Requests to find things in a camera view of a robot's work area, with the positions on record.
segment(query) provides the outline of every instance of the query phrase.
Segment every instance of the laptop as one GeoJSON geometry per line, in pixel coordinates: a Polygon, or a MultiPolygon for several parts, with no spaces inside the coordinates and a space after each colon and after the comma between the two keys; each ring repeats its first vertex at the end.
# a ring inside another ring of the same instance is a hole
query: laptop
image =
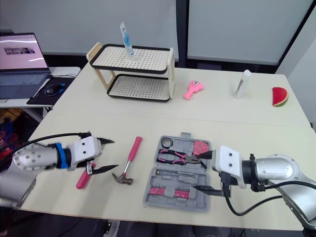
{"type": "Polygon", "coordinates": [[[34,33],[0,35],[0,99],[30,98],[49,76],[34,33]]]}

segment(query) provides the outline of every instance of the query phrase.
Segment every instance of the blue ring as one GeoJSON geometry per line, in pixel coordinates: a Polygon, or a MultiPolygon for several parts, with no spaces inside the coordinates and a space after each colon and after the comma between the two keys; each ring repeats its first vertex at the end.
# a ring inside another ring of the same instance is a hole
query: blue ring
{"type": "Polygon", "coordinates": [[[68,167],[68,164],[66,163],[66,155],[65,155],[65,152],[64,152],[64,149],[63,147],[61,146],[60,143],[56,143],[56,148],[57,148],[57,151],[60,155],[60,159],[61,159],[61,165],[60,165],[60,168],[61,169],[67,169],[69,168],[68,167]]]}

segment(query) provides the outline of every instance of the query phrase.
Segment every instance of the hammer head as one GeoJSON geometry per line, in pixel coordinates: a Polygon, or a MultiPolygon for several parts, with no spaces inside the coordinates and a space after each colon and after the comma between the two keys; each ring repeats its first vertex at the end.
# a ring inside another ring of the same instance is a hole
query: hammer head
{"type": "Polygon", "coordinates": [[[124,174],[122,174],[122,175],[119,176],[119,177],[117,177],[117,176],[116,176],[115,174],[113,174],[113,173],[112,173],[112,175],[113,175],[113,177],[115,178],[115,180],[116,180],[117,182],[119,182],[120,184],[128,184],[128,185],[131,185],[131,184],[133,183],[133,179],[127,179],[124,174]]]}

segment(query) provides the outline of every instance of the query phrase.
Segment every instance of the watermelon toy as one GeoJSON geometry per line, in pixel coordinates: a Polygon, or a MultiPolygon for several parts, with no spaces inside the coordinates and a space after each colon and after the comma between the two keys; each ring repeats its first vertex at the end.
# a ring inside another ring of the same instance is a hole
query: watermelon toy
{"type": "Polygon", "coordinates": [[[287,102],[288,99],[288,92],[286,89],[282,87],[273,87],[272,88],[273,93],[273,103],[272,105],[274,107],[280,107],[284,105],[287,102]]]}

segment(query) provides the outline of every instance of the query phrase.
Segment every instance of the pink-handled pliers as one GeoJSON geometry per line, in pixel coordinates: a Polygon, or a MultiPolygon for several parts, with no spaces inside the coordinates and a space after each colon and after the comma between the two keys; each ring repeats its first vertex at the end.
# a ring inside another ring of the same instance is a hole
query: pink-handled pliers
{"type": "Polygon", "coordinates": [[[181,158],[181,159],[175,159],[175,160],[158,158],[157,161],[160,163],[179,164],[179,165],[185,165],[186,163],[190,163],[190,164],[201,163],[201,165],[206,169],[206,165],[200,159],[198,159],[197,157],[188,157],[187,154],[184,152],[177,152],[174,150],[159,150],[159,153],[171,154],[171,155],[175,155],[181,158]]]}

